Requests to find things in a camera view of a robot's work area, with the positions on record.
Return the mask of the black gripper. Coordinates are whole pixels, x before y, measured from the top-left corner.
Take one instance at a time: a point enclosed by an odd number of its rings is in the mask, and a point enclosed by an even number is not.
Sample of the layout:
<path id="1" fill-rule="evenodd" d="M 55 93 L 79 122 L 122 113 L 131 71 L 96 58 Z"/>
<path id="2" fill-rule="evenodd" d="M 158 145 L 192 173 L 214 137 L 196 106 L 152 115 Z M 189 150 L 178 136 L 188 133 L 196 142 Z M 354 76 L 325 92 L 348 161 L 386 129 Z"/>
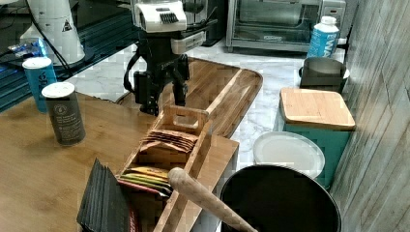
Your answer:
<path id="1" fill-rule="evenodd" d="M 187 80 L 190 79 L 186 54 L 174 54 L 168 37 L 140 38 L 136 54 L 147 64 L 145 72 L 134 73 L 135 101 L 141 112 L 158 116 L 158 99 L 164 86 L 173 83 L 176 105 L 186 105 Z"/>

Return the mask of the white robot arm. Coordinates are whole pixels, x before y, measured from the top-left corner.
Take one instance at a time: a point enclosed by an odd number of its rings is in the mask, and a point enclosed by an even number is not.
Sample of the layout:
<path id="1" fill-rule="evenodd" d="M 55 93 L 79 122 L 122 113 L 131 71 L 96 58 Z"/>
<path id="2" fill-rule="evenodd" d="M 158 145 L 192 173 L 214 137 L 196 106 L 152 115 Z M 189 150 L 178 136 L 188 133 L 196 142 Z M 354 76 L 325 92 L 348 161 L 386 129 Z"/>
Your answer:
<path id="1" fill-rule="evenodd" d="M 32 25 L 21 37 L 41 38 L 49 54 L 67 68 L 85 58 L 68 0 L 25 0 Z M 203 44 L 211 22 L 187 23 L 187 12 L 200 9 L 181 0 L 131 0 L 132 23 L 139 29 L 136 51 L 127 65 L 123 86 L 140 110 L 157 116 L 163 88 L 173 85 L 174 101 L 186 104 L 190 79 L 187 52 Z"/>

